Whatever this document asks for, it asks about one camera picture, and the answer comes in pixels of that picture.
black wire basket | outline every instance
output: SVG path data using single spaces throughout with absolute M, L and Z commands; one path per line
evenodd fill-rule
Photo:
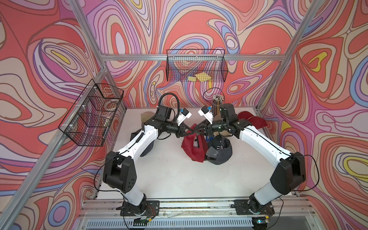
M 228 73 L 224 49 L 169 49 L 167 81 L 225 82 Z
M 123 95 L 124 91 L 115 86 L 94 83 L 75 116 L 64 124 L 66 128 L 63 130 L 60 124 L 59 129 L 78 146 L 103 146 Z

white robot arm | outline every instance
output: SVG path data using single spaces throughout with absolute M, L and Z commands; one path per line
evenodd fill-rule
M 183 121 L 190 117 L 186 110 L 179 110 L 174 122 L 169 122 L 171 108 L 158 106 L 156 114 L 142 125 L 140 131 L 125 147 L 117 152 L 109 152 L 106 156 L 103 181 L 110 187 L 120 191 L 127 199 L 130 212 L 142 214 L 146 208 L 145 195 L 135 185 L 137 174 L 134 163 L 141 153 L 162 132 L 175 133 L 176 137 L 184 137 L 192 133 L 213 136 L 217 131 L 228 131 L 245 141 L 259 151 L 275 168 L 270 181 L 258 191 L 250 195 L 248 208 L 252 213 L 258 211 L 273 199 L 286 195 L 303 183 L 305 177 L 305 162 L 300 153 L 278 146 L 261 134 L 250 122 L 238 120 L 232 104 L 220 106 L 221 120 L 213 121 L 209 109 L 203 107 L 201 112 L 207 120 L 198 124 L 193 130 Z
M 286 195 L 306 180 L 304 156 L 292 153 L 277 145 L 245 119 L 238 120 L 232 104 L 220 106 L 222 119 L 205 120 L 194 128 L 195 132 L 212 136 L 217 131 L 228 131 L 259 151 L 275 168 L 270 181 L 250 196 L 249 208 L 258 212 L 264 205 L 281 195 Z
M 178 110 L 174 121 L 168 121 L 171 110 L 159 105 L 156 114 L 142 124 L 142 130 L 125 147 L 106 155 L 103 182 L 121 192 L 130 203 L 128 208 L 132 213 L 141 214 L 146 207 L 145 195 L 135 184 L 137 174 L 134 164 L 139 156 L 162 132 L 175 133 L 178 138 L 191 134 L 186 133 L 190 128 L 183 123 L 191 113 L 186 109 Z

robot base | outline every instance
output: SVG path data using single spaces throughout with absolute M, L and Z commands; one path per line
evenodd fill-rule
M 248 199 L 246 200 L 234 200 L 234 208 L 236 209 L 237 215 L 254 215 L 249 208 L 247 208 Z M 271 202 L 268 202 L 265 206 L 260 208 L 259 210 L 260 215 L 273 215 L 275 211 L 273 209 L 273 205 Z
M 128 202 L 125 202 L 124 206 L 120 208 L 120 216 L 157 216 L 159 214 L 160 201 L 143 200 L 139 206 L 134 206 Z

black hat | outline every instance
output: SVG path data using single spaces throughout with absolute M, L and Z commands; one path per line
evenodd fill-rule
M 208 142 L 208 150 L 205 159 L 213 164 L 222 164 L 227 162 L 233 155 L 233 148 L 230 140 L 217 135 Z

metal bar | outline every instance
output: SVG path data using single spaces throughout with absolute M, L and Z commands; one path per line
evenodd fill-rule
M 96 83 L 102 81 L 104 74 L 106 73 L 106 69 L 101 69 L 95 77 Z M 88 92 L 92 89 L 92 87 L 87 88 L 86 92 L 81 96 L 78 103 L 74 106 L 72 112 L 66 119 L 66 124 L 73 119 L 74 115 L 79 109 L 79 106 L 82 104 L 84 99 L 87 97 Z M 2 211 L 2 215 L 0 217 L 0 229 L 7 230 L 11 229 L 14 221 L 17 219 L 19 213 L 22 211 L 22 208 L 27 203 L 28 199 L 32 195 L 36 186 L 40 182 L 41 178 L 45 174 L 46 170 L 49 168 L 52 160 L 60 150 L 64 141 L 67 139 L 67 136 L 58 129 L 57 133 L 50 141 L 45 151 L 42 153 L 40 158 L 37 160 L 35 165 L 32 167 L 30 172 L 27 174 L 26 178 L 18 188 L 18 190 L 11 197 L 10 201 Z
M 287 64 L 289 63 L 289 60 L 291 59 L 294 51 L 296 50 L 299 42 L 303 38 L 303 35 L 307 31 L 309 25 L 311 24 L 314 16 L 316 15 L 319 7 L 322 5 L 322 3 L 325 0 L 313 0 L 311 5 L 309 6 L 307 12 L 305 13 L 297 31 L 295 32 L 293 38 L 290 41 L 290 44 L 285 52 L 285 59 L 281 62 L 280 65 L 275 70 L 274 75 L 272 76 L 272 79 L 267 84 L 266 89 L 264 90 L 261 98 L 259 99 L 256 108 L 259 107 L 259 105 L 262 105 L 267 100 L 267 95 L 270 93 L 270 91 L 273 89 L 275 83 L 280 79 L 282 76 L 282 72 L 287 67 Z
M 107 71 L 109 71 L 106 67 L 105 62 L 102 60 L 101 50 L 100 50 L 100 48 L 99 48 L 99 46 L 96 42 L 96 39 L 95 39 L 95 37 L 92 33 L 92 30 L 89 26 L 86 15 L 84 14 L 83 9 L 82 9 L 81 5 L 79 4 L 79 1 L 78 0 L 69 0 L 69 4 L 70 4 L 71 9 L 73 10 L 73 13 L 74 13 L 78 23 L 81 26 L 81 29 L 84 33 L 84 36 L 86 37 L 89 45 L 92 48 L 92 52 L 95 55 L 95 58 L 96 58 L 97 62 L 100 65 L 100 68 L 101 69 L 106 69 Z M 114 79 L 112 78 L 110 71 L 108 72 L 107 76 L 108 76 L 107 77 L 108 83 L 111 84 L 111 85 L 116 86 L 116 83 L 115 83 Z
M 178 217 L 229 217 L 235 214 L 235 208 L 230 207 L 235 199 L 239 198 L 179 198 L 179 199 L 158 199 L 160 201 L 160 214 L 157 218 Z M 310 205 L 307 197 L 283 196 L 284 204 L 281 200 L 273 200 L 275 212 L 278 214 L 282 208 L 282 216 L 314 216 L 315 211 Z M 87 200 L 85 201 L 80 217 L 88 218 L 114 218 L 119 216 L 116 210 L 123 203 L 122 199 Z M 243 215 L 243 216 L 264 216 L 264 215 Z
M 175 54 L 175 56 L 196 56 L 195 54 Z M 166 61 L 166 54 L 102 54 L 103 61 Z M 283 61 L 283 54 L 225 54 L 226 61 Z

